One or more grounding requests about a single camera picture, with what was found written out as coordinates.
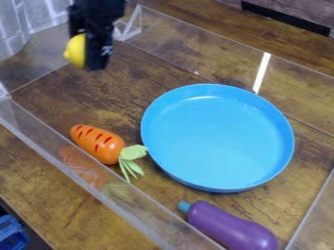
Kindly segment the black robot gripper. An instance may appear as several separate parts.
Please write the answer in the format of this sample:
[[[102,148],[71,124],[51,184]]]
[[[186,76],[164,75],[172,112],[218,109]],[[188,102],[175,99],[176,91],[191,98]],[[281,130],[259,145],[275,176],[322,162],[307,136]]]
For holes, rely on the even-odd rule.
[[[70,14],[70,37],[84,33],[84,68],[102,70],[114,52],[114,24],[98,23],[84,17],[114,21],[124,16],[126,0],[74,0],[72,8],[83,15]]]

